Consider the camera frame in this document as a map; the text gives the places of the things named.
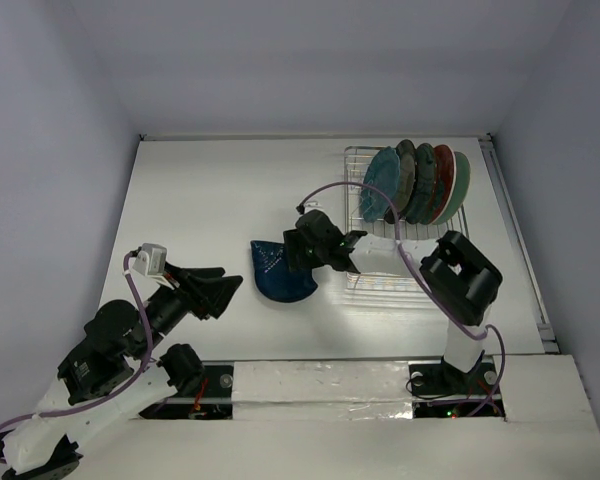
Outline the dark blue leaf plate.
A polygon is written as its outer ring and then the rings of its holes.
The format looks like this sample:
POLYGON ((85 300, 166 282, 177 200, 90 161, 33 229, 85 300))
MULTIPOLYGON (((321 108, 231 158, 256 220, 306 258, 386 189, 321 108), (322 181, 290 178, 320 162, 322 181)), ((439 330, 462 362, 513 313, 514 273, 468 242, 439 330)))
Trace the dark blue leaf plate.
POLYGON ((318 289, 310 270, 290 269, 283 243, 252 240, 250 250, 256 288, 267 299, 295 303, 318 289))

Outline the teal scalloped plate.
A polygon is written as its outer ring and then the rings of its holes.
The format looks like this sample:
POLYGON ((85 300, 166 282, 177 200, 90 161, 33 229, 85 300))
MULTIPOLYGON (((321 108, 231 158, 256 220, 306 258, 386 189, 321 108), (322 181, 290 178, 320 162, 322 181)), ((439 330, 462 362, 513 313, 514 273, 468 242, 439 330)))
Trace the teal scalloped plate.
POLYGON ((379 150, 368 165, 360 190, 359 214, 364 222, 380 220, 396 194, 400 158, 393 147, 379 150))

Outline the dark teal glazed plate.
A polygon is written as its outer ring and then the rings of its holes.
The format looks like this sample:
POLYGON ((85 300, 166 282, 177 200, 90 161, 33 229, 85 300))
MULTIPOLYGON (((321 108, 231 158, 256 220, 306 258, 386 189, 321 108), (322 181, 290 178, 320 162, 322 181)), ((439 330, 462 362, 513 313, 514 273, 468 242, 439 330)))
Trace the dark teal glazed plate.
POLYGON ((433 146, 422 143, 416 149, 416 182, 406 207, 404 218, 409 224, 417 224, 424 217, 433 195, 436 181, 436 159, 433 146))

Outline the brown striped rim plate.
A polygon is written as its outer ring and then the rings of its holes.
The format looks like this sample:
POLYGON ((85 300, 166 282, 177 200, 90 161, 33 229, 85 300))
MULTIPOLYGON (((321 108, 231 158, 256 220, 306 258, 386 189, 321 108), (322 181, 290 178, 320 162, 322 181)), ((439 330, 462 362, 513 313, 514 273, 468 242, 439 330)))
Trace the brown striped rim plate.
POLYGON ((416 181, 416 148, 413 142, 409 139, 402 140, 396 146, 396 153, 400 159, 400 175, 398 189, 392 198, 392 202, 398 212, 398 216, 394 216, 391 208, 388 207, 383 219, 389 224, 395 224, 403 215, 403 211, 408 206, 416 181))

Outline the red plate teal flower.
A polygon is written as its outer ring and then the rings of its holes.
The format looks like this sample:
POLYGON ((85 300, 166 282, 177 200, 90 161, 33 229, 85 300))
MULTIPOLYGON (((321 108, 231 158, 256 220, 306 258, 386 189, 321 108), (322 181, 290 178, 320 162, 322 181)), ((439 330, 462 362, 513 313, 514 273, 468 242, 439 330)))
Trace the red plate teal flower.
POLYGON ((434 148, 436 159, 436 181, 435 188, 428 206, 424 224, 432 224, 438 219, 444 210, 451 195, 455 179, 454 154, 448 145, 438 145, 434 148))

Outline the mint green flower plate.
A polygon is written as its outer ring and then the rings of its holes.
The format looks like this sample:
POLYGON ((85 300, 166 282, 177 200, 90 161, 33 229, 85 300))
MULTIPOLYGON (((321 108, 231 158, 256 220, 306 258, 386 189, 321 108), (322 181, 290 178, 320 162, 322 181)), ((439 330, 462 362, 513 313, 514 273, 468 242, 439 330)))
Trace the mint green flower plate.
POLYGON ((441 225, 449 221, 463 205, 471 182, 471 165, 466 155, 454 151, 456 175, 453 191, 442 213, 434 220, 434 225, 441 225))

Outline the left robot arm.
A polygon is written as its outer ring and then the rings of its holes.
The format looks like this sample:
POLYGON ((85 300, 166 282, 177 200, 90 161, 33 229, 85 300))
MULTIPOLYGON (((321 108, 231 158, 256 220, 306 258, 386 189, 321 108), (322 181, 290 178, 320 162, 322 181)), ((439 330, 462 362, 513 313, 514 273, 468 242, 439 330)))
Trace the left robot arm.
POLYGON ((6 479, 63 479, 100 432, 174 395, 199 395, 205 367, 188 344, 153 350, 186 316, 219 318, 243 282, 221 267, 167 265, 158 288, 138 305, 105 303, 67 354, 36 410, 0 431, 6 479))

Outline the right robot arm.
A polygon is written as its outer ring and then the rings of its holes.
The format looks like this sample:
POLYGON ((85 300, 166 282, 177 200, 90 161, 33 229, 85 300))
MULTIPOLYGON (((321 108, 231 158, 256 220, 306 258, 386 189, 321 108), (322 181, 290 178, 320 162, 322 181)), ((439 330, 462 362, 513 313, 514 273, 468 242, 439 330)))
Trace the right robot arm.
POLYGON ((362 230, 343 233, 325 213, 311 210, 283 240, 292 271, 329 266, 414 279, 449 323, 441 360, 411 372, 411 391, 436 400, 473 392, 485 354, 484 319, 503 276, 465 235, 449 230, 437 240, 413 241, 362 230))

